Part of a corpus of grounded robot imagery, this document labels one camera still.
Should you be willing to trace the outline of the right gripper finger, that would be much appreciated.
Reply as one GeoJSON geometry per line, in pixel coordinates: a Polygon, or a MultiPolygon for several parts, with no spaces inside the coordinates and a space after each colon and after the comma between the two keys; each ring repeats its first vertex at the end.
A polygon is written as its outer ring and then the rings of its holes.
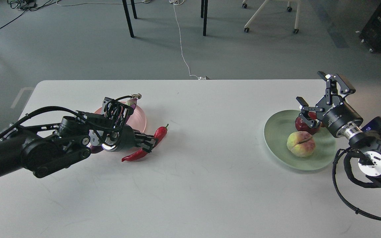
{"type": "Polygon", "coordinates": [[[326,99],[322,97],[314,106],[308,105],[302,97],[296,97],[300,104],[298,117],[307,124],[309,128],[325,128],[324,116],[326,111],[326,99]]]}
{"type": "Polygon", "coordinates": [[[343,103],[348,95],[356,92],[355,87],[343,75],[326,74],[322,71],[318,71],[317,74],[326,82],[325,94],[323,99],[321,99],[323,104],[328,106],[334,104],[337,106],[343,103]]]}

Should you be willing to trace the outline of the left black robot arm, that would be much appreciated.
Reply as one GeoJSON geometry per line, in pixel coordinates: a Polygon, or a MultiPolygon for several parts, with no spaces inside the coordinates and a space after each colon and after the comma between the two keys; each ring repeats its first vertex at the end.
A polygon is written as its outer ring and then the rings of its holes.
{"type": "Polygon", "coordinates": [[[26,114],[0,133],[0,177],[25,168],[43,178],[103,150],[117,152],[137,147],[137,152],[122,161],[144,157],[163,139],[166,128],[148,135],[127,124],[141,97],[127,95],[125,103],[121,98],[106,97],[99,113],[47,106],[26,114]],[[27,120],[52,111],[72,116],[64,116],[60,123],[22,126],[27,120]]]}

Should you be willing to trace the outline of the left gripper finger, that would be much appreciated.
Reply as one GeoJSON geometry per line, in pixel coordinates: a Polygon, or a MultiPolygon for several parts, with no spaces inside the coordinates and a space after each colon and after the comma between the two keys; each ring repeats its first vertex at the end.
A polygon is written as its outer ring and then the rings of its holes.
{"type": "Polygon", "coordinates": [[[143,140],[135,139],[135,147],[141,148],[143,151],[150,153],[154,148],[154,139],[143,140]]]}
{"type": "Polygon", "coordinates": [[[158,139],[154,135],[148,135],[141,133],[140,131],[134,131],[134,139],[136,143],[157,143],[158,139]]]}

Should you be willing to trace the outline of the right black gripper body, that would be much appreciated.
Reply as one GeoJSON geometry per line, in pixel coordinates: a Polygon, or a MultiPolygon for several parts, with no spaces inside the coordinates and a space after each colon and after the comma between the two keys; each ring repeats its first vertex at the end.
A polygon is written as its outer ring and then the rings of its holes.
{"type": "Polygon", "coordinates": [[[352,138],[361,133],[363,118],[346,102],[333,103],[321,120],[335,138],[352,138]]]}

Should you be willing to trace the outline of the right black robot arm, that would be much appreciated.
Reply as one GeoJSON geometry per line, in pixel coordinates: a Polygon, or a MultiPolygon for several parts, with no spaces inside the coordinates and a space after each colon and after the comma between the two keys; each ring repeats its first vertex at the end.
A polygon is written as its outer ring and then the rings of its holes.
{"type": "Polygon", "coordinates": [[[335,138],[345,137],[348,148],[339,149],[332,165],[332,181],[339,198],[355,214],[380,220],[381,217],[367,213],[348,202],[340,193],[337,181],[337,164],[343,158],[343,165],[348,179],[363,188],[381,189],[381,117],[372,119],[361,127],[363,118],[346,102],[346,97],[356,89],[344,76],[318,72],[326,83],[324,96],[315,106],[309,106],[302,97],[296,100],[300,104],[299,118],[309,128],[323,125],[335,138]]]}

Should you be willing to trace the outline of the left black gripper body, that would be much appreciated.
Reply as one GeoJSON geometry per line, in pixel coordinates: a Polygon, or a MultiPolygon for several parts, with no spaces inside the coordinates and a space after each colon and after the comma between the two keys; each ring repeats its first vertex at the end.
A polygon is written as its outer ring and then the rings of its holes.
{"type": "Polygon", "coordinates": [[[122,150],[129,150],[135,146],[136,141],[134,130],[129,125],[125,125],[123,130],[117,133],[116,138],[107,137],[102,148],[108,152],[119,152],[122,150]]]}

